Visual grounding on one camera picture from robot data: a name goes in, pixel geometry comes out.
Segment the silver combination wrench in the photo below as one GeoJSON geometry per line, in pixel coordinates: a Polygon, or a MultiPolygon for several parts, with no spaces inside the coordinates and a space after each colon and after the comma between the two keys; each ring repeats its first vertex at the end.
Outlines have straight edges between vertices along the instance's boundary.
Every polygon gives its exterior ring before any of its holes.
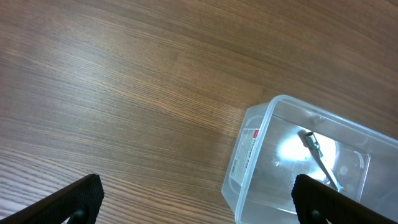
{"type": "Polygon", "coordinates": [[[330,181],[331,184],[335,187],[335,190],[339,193],[342,193],[345,189],[339,183],[336,175],[333,173],[333,170],[328,167],[327,159],[321,152],[320,144],[317,141],[313,132],[307,132],[304,134],[304,140],[307,143],[308,148],[313,151],[318,159],[318,165],[321,170],[325,173],[326,177],[330,181]]]}

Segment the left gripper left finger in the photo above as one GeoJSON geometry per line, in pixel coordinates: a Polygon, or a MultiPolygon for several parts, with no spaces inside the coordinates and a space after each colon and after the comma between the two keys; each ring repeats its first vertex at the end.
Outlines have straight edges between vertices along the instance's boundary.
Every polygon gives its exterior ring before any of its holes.
{"type": "Polygon", "coordinates": [[[98,174],[62,188],[25,209],[1,220],[2,224],[96,223],[104,190],[98,174]]]}

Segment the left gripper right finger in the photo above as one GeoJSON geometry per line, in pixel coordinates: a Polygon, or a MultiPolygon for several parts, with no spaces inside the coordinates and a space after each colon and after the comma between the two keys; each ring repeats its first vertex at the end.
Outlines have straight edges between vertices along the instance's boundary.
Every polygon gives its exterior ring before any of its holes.
{"type": "Polygon", "coordinates": [[[301,224],[394,223],[305,174],[296,176],[291,196],[301,224]]]}

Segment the clear plastic container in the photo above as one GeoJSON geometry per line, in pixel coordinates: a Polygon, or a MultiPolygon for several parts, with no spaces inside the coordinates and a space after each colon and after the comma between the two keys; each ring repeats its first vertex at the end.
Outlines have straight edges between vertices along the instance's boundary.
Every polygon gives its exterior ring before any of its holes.
{"type": "Polygon", "coordinates": [[[397,220],[397,140],[288,95],[250,107],[221,192],[236,223],[297,223],[291,197],[305,174],[334,187],[304,134],[313,132],[343,195],[397,220]]]}

